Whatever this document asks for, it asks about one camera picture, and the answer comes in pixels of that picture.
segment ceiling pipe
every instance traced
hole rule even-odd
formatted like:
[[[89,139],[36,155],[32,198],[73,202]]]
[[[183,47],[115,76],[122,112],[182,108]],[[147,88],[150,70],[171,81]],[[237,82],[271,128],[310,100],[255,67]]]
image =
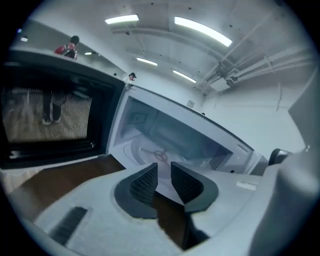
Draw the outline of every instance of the ceiling pipe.
[[[184,45],[197,46],[197,48],[203,53],[210,52],[211,56],[214,56],[215,62],[219,61],[218,58],[223,57],[223,55],[221,53],[219,53],[218,51],[215,51],[213,48],[210,48],[206,44],[201,43],[198,40],[195,40],[189,36],[185,36],[182,34],[174,33],[174,32],[163,30],[163,29],[150,28],[150,27],[133,27],[130,30],[135,34],[151,35],[151,36],[156,36],[156,37],[160,37],[160,38],[165,37],[165,38],[169,38],[171,40],[174,40],[178,43],[182,43]],[[126,29],[123,29],[123,28],[112,30],[112,33],[114,35],[124,34],[125,32],[126,32]],[[234,63],[232,61],[230,61],[229,59],[226,59],[225,61],[228,62],[228,64],[231,66],[234,65]]]
[[[235,84],[237,82],[237,80],[235,80],[234,78],[227,78],[226,81],[231,81],[233,84]]]
[[[238,73],[238,72],[240,72],[240,70],[234,67],[233,69],[231,69],[231,70],[228,72],[227,75],[228,75],[228,76],[231,76],[232,73],[234,73],[234,72],[237,72],[237,73]]]
[[[309,60],[309,59],[311,59],[311,58],[312,58],[311,55],[296,57],[296,58],[293,58],[293,59],[290,59],[290,60],[287,60],[287,61],[284,61],[284,62],[281,62],[281,63],[278,63],[278,64],[273,64],[273,65],[272,65],[273,69],[271,69],[271,68],[268,66],[268,67],[265,67],[265,68],[263,68],[263,69],[256,70],[256,71],[254,71],[254,72],[245,74],[245,75],[240,76],[240,77],[238,77],[237,75],[234,75],[233,77],[238,78],[238,79],[241,79],[241,78],[244,77],[244,76],[254,77],[254,76],[260,75],[261,73],[275,72],[275,71],[277,71],[276,68],[280,68],[280,67],[286,66],[286,65],[288,65],[288,64],[290,65],[290,64],[293,64],[293,63],[296,63],[296,64],[297,64],[297,62],[306,61],[306,60]]]
[[[278,59],[281,59],[281,58],[284,58],[284,57],[289,57],[291,55],[298,54],[298,53],[303,52],[305,50],[307,50],[306,47],[298,47],[298,46],[291,47],[291,48],[285,49],[285,50],[283,50],[281,52],[278,52],[278,53],[268,57],[268,60],[270,62],[274,62],[274,61],[276,61]],[[295,62],[295,61],[305,60],[306,58],[303,56],[303,57],[297,57],[295,59],[287,60],[286,63],[289,64],[289,63],[292,63],[292,62]],[[258,61],[257,63],[255,63],[255,64],[253,64],[253,65],[251,65],[251,66],[249,66],[249,67],[247,67],[247,68],[245,68],[243,70],[241,70],[240,72],[238,72],[236,74],[234,74],[233,77],[236,77],[236,78],[240,77],[241,75],[243,75],[245,73],[248,73],[248,72],[250,72],[252,70],[255,70],[255,69],[257,69],[257,68],[259,68],[259,67],[261,67],[261,66],[263,66],[265,64],[268,64],[268,61],[264,58],[264,59]]]
[[[243,2],[239,3],[239,1],[237,1],[237,2],[235,3],[235,5],[233,6],[232,11],[228,14],[228,16],[225,18],[224,22],[222,22],[222,24],[228,22],[227,20],[228,20],[229,16],[232,16],[232,15],[234,14],[234,12],[237,10],[238,5],[239,5],[239,4],[242,4],[242,3],[243,3]],[[215,42],[212,42],[212,43],[211,43],[209,49],[212,48],[212,46],[214,45],[214,43],[215,43]],[[233,62],[231,62],[229,59],[226,59],[225,61],[228,62],[229,64],[231,63],[231,67],[229,67],[229,69],[234,68],[234,67],[236,66],[236,65],[233,64]],[[201,81],[205,82],[205,83],[207,84],[207,88],[208,88],[208,83],[207,83],[207,81],[204,80],[204,77],[201,79]]]
[[[115,9],[116,13],[120,13],[118,11],[118,8],[116,7],[116,5],[114,4],[114,2],[112,0],[109,0],[110,4],[113,6],[113,8]],[[126,29],[129,31],[130,35],[132,35],[134,37],[135,42],[137,43],[137,45],[139,46],[139,49],[141,51],[141,54],[143,55],[143,57],[146,57],[145,55],[145,51],[144,51],[144,47],[140,44],[139,40],[137,39],[137,37],[135,36],[135,34],[131,31],[131,29],[127,26],[127,24],[125,24]]]
[[[249,54],[247,54],[246,56],[242,57],[240,60],[238,60],[231,68],[237,68],[241,65],[243,65],[244,63],[250,61],[251,59],[253,59],[254,57],[256,57],[258,54],[262,54],[261,48],[256,49],[255,51],[250,52]]]
[[[250,37],[262,24],[264,24],[273,14],[274,12],[278,9],[278,6],[274,7],[273,10],[268,13],[266,16],[264,16],[264,18],[262,18],[262,20],[254,26],[253,29],[251,29],[251,31],[245,36],[243,37],[236,45],[235,47],[233,47],[221,60],[219,63],[217,63],[207,74],[205,74],[205,76],[201,79],[201,80],[205,80],[207,77],[209,77],[212,72],[214,72],[216,70],[216,68],[219,66],[219,64],[221,62],[223,62],[224,60],[227,59],[227,57],[232,54],[248,37]]]
[[[302,66],[305,65],[305,63],[309,64],[310,61],[306,61],[306,62],[301,62],[301,63],[295,63],[295,64],[290,64],[290,65],[282,65],[282,64],[278,64],[278,65],[274,65],[273,69],[274,72],[276,71],[281,71],[281,70],[286,70],[286,69],[291,69],[291,68],[296,68],[296,67],[300,67],[300,65],[302,64]],[[270,68],[264,68],[262,70],[256,71],[254,73],[250,73],[250,74],[246,74],[243,75],[241,77],[238,77],[238,81],[241,81],[243,79],[247,79],[247,78],[253,78],[253,77],[257,77],[260,75],[264,75],[264,74],[268,74],[273,72]]]
[[[273,73],[275,73],[276,71],[275,71],[275,69],[274,69],[274,66],[271,64],[271,61],[268,59],[268,57],[267,57],[267,56],[264,56],[264,59],[265,59],[266,63],[268,64],[269,69],[270,69]]]
[[[307,66],[307,65],[312,65],[314,64],[315,61],[314,60],[309,60],[309,61],[305,61],[305,62],[301,62],[301,63],[296,63],[296,64],[290,64],[290,65],[284,65],[284,66],[278,66],[278,67],[274,67],[274,71],[281,71],[281,70],[287,70],[287,69],[292,69],[292,68],[297,68],[297,67],[303,67],[303,66]],[[260,70],[259,72],[256,72],[254,74],[250,73],[250,74],[246,74],[243,75],[241,77],[238,77],[238,79],[236,81],[234,81],[233,83],[239,83],[241,81],[247,80],[247,79],[251,79],[257,76],[261,76],[261,75],[265,75],[268,73],[271,73],[272,71],[269,68],[266,68],[264,70]]]

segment pipe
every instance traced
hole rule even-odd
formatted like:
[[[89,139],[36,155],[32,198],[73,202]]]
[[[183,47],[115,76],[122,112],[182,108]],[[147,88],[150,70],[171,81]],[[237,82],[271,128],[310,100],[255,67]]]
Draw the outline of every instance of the pipe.
[[[268,60],[269,60],[270,62],[274,62],[274,61],[277,60],[277,59],[280,59],[280,58],[283,58],[283,57],[288,57],[288,56],[290,56],[290,55],[297,54],[297,53],[299,53],[299,52],[305,51],[306,49],[307,49],[307,48],[305,48],[305,47],[297,47],[297,46],[291,47],[291,48],[285,49],[285,50],[283,50],[283,51],[281,51],[281,52],[278,52],[278,53],[276,53],[276,54],[268,57]],[[255,64],[253,64],[253,65],[251,65],[251,66],[249,66],[249,67],[241,70],[240,72],[234,74],[233,76],[237,78],[237,77],[239,77],[239,76],[241,76],[241,75],[243,75],[243,74],[245,74],[245,73],[247,73],[247,72],[250,72],[250,71],[252,71],[252,70],[255,70],[255,69],[263,66],[264,64],[268,64],[268,61],[267,61],[265,58],[262,59],[262,60],[260,60],[260,61],[258,61],[258,62],[256,62]]]
[[[230,70],[230,72],[228,72],[228,76],[232,75],[233,72],[239,73],[240,70],[234,67],[233,69]]]
[[[259,75],[261,75],[261,73],[264,73],[264,74],[269,73],[268,71],[270,71],[270,72],[275,72],[275,71],[279,70],[279,69],[276,69],[276,68],[280,68],[280,67],[286,66],[286,65],[288,65],[288,64],[293,64],[293,66],[290,66],[290,67],[295,67],[295,65],[297,65],[297,62],[306,61],[306,60],[308,60],[309,58],[312,58],[312,56],[311,56],[311,55],[306,55],[306,56],[302,56],[302,57],[296,57],[296,58],[293,58],[293,59],[284,61],[284,62],[282,62],[282,63],[278,63],[278,64],[272,65],[273,70],[271,70],[270,67],[268,66],[268,67],[266,67],[266,68],[263,68],[263,69],[254,71],[254,72],[249,73],[249,74],[246,74],[246,75],[244,75],[244,76],[242,76],[242,77],[238,77],[237,74],[234,75],[234,77],[236,77],[236,78],[238,78],[238,79],[241,79],[241,78],[243,78],[243,77],[259,76]]]
[[[261,48],[258,48],[255,51],[250,52],[248,55],[242,57],[232,67],[230,67],[230,69],[241,66],[244,63],[246,63],[246,62],[250,61],[251,59],[253,59],[254,57],[256,57],[258,54],[262,54],[262,52],[260,50],[261,50]]]
[[[314,63],[315,63],[314,60],[312,60],[312,61],[305,61],[305,62],[302,62],[302,63],[291,64],[291,65],[287,65],[287,66],[278,66],[278,67],[274,68],[274,71],[277,72],[277,71],[281,71],[281,70],[287,70],[287,69],[292,69],[292,68],[297,68],[297,67],[303,67],[303,66],[314,64]],[[259,73],[246,74],[246,75],[243,75],[242,77],[238,77],[238,80],[235,81],[234,84],[239,83],[239,82],[241,82],[243,80],[247,80],[247,79],[250,79],[250,78],[257,77],[257,76],[265,75],[265,74],[268,74],[270,72],[271,72],[270,68],[267,67],[264,70],[260,70]]]
[[[221,60],[219,63],[223,62],[230,54],[232,54],[238,47],[239,45],[241,45],[249,36],[251,36],[251,34],[253,32],[256,31],[257,28],[259,28],[263,23],[265,23],[271,15],[273,15],[273,13],[277,10],[278,6],[274,7],[273,10],[268,13],[266,16],[264,16],[264,18],[257,24],[254,26],[253,29],[251,29],[251,31],[245,36],[243,37],[236,45],[235,47],[233,47]],[[217,63],[207,74],[205,74],[205,76],[202,78],[202,80],[205,80],[206,77],[209,77],[211,75],[211,73],[213,71],[215,71],[215,69],[219,66],[219,63]]]
[[[275,69],[274,69],[274,66],[271,64],[271,61],[268,59],[268,57],[264,56],[264,59],[265,59],[266,63],[268,64],[268,67],[269,67],[270,71],[273,72],[273,73],[276,72]]]
[[[114,4],[114,2],[113,2],[112,0],[109,0],[109,2],[110,2],[110,4],[113,6],[113,9],[115,10],[115,13],[119,13],[118,8],[117,8],[116,5]],[[134,33],[132,33],[131,29],[130,29],[127,25],[125,25],[125,27],[126,27],[126,29],[130,32],[130,35],[132,35],[132,36],[134,37],[134,40],[135,40],[135,42],[138,44],[142,55],[143,55],[144,57],[146,57],[144,48],[143,48],[143,46],[140,44],[140,42],[138,41],[137,37],[134,35]]]
[[[207,53],[208,51],[210,52],[211,55],[214,56],[214,61],[218,62],[219,59],[218,58],[222,58],[223,55],[221,53],[219,53],[218,51],[216,51],[213,48],[210,48],[208,45],[203,44],[201,42],[199,42],[198,40],[195,40],[192,37],[188,37],[186,35],[182,35],[182,34],[177,34],[174,32],[170,32],[168,30],[163,30],[163,29],[158,29],[158,28],[150,28],[150,27],[132,27],[130,29],[133,33],[135,34],[143,34],[143,35],[149,35],[149,34],[161,34],[161,36],[159,37],[166,37],[166,38],[170,38],[173,41],[176,42],[180,42],[181,40],[183,40],[183,44],[185,45],[189,45],[189,46],[197,46],[198,49],[200,49],[201,52],[203,53]],[[126,29],[121,28],[121,29],[113,29],[112,33],[115,34],[123,34],[126,31]],[[234,63],[227,59],[226,62],[228,62],[230,65],[234,65]]]
[[[234,84],[234,83],[236,83],[236,80],[234,80],[232,77],[231,77],[231,78],[226,79],[226,81],[231,81],[233,84]]]

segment white appliance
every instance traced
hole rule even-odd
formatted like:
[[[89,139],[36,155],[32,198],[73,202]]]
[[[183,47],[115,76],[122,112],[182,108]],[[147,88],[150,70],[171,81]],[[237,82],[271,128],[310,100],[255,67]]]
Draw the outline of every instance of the white appliance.
[[[183,204],[171,183],[171,162],[237,174],[262,175],[267,160],[205,116],[161,95],[125,89],[107,150],[126,169],[158,163],[156,191]]]

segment wooden floor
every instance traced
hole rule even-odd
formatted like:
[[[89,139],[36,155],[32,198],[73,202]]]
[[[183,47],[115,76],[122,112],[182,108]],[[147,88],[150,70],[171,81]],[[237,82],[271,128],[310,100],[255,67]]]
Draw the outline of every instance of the wooden floor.
[[[44,209],[81,183],[123,169],[125,168],[112,156],[46,169],[16,188],[9,198],[21,215],[34,221]],[[186,226],[183,206],[156,193],[153,207],[157,210],[160,227],[182,247]]]

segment vent grille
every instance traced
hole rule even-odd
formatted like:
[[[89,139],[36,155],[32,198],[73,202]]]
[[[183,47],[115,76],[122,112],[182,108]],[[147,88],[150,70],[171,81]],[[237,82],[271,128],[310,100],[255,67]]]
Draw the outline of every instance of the vent grille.
[[[92,98],[15,88],[1,94],[2,121],[9,143],[87,138]]]
[[[209,162],[210,167],[212,170],[218,169],[218,167],[223,163],[223,161],[227,157],[227,152],[223,149],[220,149],[217,154],[212,158],[212,160]]]
[[[187,107],[193,109],[194,108],[195,103],[191,100],[188,101]]]
[[[215,79],[218,77],[218,73],[214,72],[212,75],[210,75],[205,81],[208,83],[209,81]]]

